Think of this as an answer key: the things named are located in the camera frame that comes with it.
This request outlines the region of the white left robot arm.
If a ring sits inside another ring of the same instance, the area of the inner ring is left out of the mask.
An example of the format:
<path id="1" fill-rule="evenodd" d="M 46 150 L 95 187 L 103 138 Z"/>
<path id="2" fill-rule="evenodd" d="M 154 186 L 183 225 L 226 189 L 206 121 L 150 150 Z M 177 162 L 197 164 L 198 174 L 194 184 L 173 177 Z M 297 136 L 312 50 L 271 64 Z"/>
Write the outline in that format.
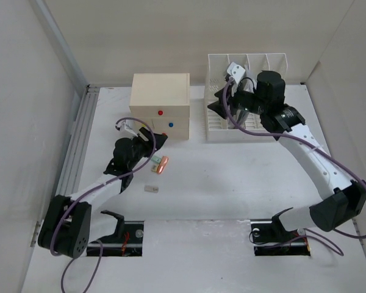
<path id="1" fill-rule="evenodd" d="M 90 240 L 92 212 L 130 185 L 138 163 L 148 161 L 167 141 L 166 133 L 153 133 L 142 127 L 131 138 L 115 142 L 113 157 L 102 176 L 82 191 L 56 195 L 49 203 L 37 244 L 54 256 L 80 257 Z"/>

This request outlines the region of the grey setup guide booklet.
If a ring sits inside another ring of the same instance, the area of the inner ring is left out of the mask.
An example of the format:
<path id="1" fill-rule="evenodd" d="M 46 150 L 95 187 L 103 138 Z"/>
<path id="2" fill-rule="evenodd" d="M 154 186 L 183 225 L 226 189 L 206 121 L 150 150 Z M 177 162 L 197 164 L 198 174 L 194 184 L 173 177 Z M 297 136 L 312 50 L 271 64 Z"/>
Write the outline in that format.
<path id="1" fill-rule="evenodd" d="M 246 63 L 245 65 L 242 65 L 246 70 L 245 77 L 239 82 L 238 85 L 235 84 L 235 82 L 232 83 L 232 96 L 234 97 L 237 93 L 240 92 L 250 92 L 253 93 L 254 89 L 256 88 L 256 78 L 254 77 L 253 73 L 249 70 L 249 65 Z M 243 126 L 245 124 L 245 121 L 248 117 L 249 112 L 247 110 L 243 110 L 239 108 L 238 106 L 229 106 L 229 109 L 231 111 L 231 115 L 235 119 L 235 121 L 240 125 Z"/>

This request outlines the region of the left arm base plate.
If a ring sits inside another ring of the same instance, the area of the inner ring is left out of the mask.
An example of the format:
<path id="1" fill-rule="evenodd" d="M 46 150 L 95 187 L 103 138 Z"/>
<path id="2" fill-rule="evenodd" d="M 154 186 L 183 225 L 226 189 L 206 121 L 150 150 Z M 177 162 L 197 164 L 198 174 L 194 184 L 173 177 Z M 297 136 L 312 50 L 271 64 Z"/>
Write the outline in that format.
<path id="1" fill-rule="evenodd" d="M 86 256 L 140 257 L 143 253 L 145 223 L 128 221 L 110 211 L 91 219 Z"/>

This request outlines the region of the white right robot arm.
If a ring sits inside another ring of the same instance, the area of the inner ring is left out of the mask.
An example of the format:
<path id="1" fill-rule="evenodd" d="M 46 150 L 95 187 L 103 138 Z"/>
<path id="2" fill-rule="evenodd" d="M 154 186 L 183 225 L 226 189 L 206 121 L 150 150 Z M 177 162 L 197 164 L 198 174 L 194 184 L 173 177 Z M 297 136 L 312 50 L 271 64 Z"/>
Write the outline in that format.
<path id="1" fill-rule="evenodd" d="M 297 160 L 315 185 L 321 200 L 302 208 L 288 208 L 271 218 L 270 233 L 277 242 L 300 228 L 317 227 L 337 231 L 338 226 L 361 213 L 366 201 L 366 183 L 350 169 L 333 159 L 312 135 L 303 116 L 285 103 L 285 81 L 275 71 L 262 71 L 246 91 L 242 84 L 249 76 L 242 67 L 226 74 L 226 85 L 208 109 L 229 120 L 248 135 L 232 116 L 236 110 L 257 114 L 265 133 L 273 137 Z"/>

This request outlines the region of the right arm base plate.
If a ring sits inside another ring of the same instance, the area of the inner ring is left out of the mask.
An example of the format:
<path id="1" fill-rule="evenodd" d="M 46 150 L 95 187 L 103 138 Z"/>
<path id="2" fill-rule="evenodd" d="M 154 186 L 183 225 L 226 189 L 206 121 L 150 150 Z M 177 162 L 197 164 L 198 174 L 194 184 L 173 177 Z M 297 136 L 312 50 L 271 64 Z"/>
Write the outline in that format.
<path id="1" fill-rule="evenodd" d="M 310 256 L 307 239 L 296 230 L 286 231 L 271 219 L 252 220 L 250 227 L 249 240 L 255 256 Z"/>

